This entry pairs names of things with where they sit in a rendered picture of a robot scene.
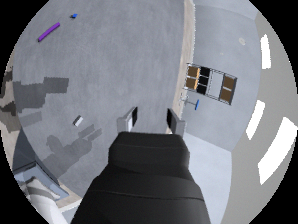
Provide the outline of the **purple rod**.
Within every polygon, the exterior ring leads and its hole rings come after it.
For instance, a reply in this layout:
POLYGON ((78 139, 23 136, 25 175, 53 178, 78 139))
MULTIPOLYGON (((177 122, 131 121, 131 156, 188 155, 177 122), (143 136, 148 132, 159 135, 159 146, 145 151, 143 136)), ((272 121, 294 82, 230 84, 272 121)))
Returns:
POLYGON ((39 40, 40 40, 40 41, 43 40, 45 36, 51 34, 51 32, 52 32, 53 30, 56 30, 57 27, 60 27, 60 22, 59 22, 59 23, 56 23, 55 26, 49 28, 48 31, 45 31, 44 34, 41 35, 41 36, 39 37, 39 40))

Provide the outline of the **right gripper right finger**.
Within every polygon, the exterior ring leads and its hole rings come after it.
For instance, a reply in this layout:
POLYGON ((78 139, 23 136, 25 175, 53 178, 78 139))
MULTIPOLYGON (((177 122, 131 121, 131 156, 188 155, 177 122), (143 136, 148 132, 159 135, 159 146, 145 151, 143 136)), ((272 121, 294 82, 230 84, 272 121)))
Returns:
POLYGON ((178 119, 176 112, 172 108, 168 108, 168 115, 166 115, 166 123, 173 135, 180 135, 184 139, 186 123, 185 120, 178 119))

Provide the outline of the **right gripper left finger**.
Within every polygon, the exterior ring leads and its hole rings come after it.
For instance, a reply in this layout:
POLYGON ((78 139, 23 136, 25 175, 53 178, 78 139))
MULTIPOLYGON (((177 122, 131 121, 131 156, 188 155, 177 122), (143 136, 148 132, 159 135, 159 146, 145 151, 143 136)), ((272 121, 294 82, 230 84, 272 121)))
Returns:
POLYGON ((129 132, 137 121, 137 107, 130 109, 124 117, 118 117, 117 119, 117 133, 129 132))

